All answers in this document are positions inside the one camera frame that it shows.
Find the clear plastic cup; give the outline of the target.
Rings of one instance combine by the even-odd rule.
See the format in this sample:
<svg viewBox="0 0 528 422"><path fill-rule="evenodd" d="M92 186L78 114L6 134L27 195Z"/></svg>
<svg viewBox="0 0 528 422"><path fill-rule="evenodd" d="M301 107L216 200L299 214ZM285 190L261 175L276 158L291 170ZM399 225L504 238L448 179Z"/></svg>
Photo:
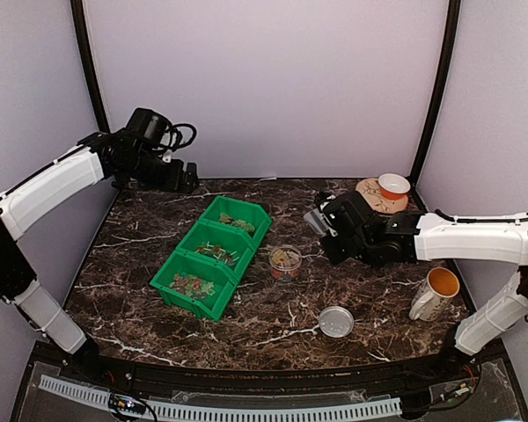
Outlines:
<svg viewBox="0 0 528 422"><path fill-rule="evenodd" d="M291 245L275 247L269 253L270 272L275 280L293 280L301 270L303 257L299 249Z"/></svg>

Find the clear round plastic lid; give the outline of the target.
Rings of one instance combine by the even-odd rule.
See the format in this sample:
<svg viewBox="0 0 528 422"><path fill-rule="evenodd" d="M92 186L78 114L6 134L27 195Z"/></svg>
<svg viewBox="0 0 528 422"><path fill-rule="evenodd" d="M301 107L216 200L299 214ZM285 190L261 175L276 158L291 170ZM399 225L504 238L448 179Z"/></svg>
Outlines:
<svg viewBox="0 0 528 422"><path fill-rule="evenodd" d="M349 310L330 306L319 314L320 330L331 338L344 338L354 329L355 320Z"/></svg>

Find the green bin with popsicle candies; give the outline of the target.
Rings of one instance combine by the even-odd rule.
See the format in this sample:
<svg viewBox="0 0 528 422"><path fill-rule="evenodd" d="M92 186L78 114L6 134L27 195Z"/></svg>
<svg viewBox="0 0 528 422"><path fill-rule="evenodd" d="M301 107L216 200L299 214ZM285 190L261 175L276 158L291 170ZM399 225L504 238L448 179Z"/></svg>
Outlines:
<svg viewBox="0 0 528 422"><path fill-rule="evenodd" d="M217 196L202 213L201 219L240 229L247 234L256 250L272 226L271 217L261 205L224 196Z"/></svg>

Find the green bin with lollipops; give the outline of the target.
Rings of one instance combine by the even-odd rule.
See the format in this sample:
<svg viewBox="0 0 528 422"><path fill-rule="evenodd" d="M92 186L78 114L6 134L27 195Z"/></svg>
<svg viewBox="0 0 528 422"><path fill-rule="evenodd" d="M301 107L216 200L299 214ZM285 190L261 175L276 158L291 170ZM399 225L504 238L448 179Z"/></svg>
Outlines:
<svg viewBox="0 0 528 422"><path fill-rule="evenodd" d="M197 222L179 242L177 250L223 264L239 278L256 253L251 238L243 230L211 222Z"/></svg>

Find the green bin with star candies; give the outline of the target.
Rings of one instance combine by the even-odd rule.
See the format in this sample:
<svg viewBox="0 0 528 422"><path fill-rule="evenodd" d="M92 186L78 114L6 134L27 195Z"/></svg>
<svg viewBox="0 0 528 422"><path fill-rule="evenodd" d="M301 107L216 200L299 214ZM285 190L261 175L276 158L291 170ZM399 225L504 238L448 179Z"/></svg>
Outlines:
<svg viewBox="0 0 528 422"><path fill-rule="evenodd" d="M175 251L150 281L164 303L219 322L239 280L232 270L193 252Z"/></svg>

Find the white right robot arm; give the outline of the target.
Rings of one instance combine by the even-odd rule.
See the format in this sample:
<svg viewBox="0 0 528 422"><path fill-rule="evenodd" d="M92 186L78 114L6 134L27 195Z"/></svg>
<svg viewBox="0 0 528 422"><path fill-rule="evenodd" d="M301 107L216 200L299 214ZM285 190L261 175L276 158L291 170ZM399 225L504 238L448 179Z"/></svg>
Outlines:
<svg viewBox="0 0 528 422"><path fill-rule="evenodd" d="M358 192L319 193L304 220L338 265L355 258L367 265L471 259L500 261L517 270L482 309L449 331L449 344L431 363L441 382L452 380L491 340L528 316L528 212L498 217L449 216L437 210L383 217Z"/></svg>

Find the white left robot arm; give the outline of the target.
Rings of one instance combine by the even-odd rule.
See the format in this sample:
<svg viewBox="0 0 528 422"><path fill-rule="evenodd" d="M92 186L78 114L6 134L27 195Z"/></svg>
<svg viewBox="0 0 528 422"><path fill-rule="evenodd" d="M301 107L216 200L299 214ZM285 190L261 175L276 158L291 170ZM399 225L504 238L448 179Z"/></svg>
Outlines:
<svg viewBox="0 0 528 422"><path fill-rule="evenodd" d="M169 193L192 193L197 166L174 153L197 137L189 123L173 123L146 108L134 110L114 133L96 132L14 187L0 193L0 301L10 303L34 328L69 355L88 383L106 377L94 341L40 284L18 240L42 217L103 180L122 189L130 180Z"/></svg>

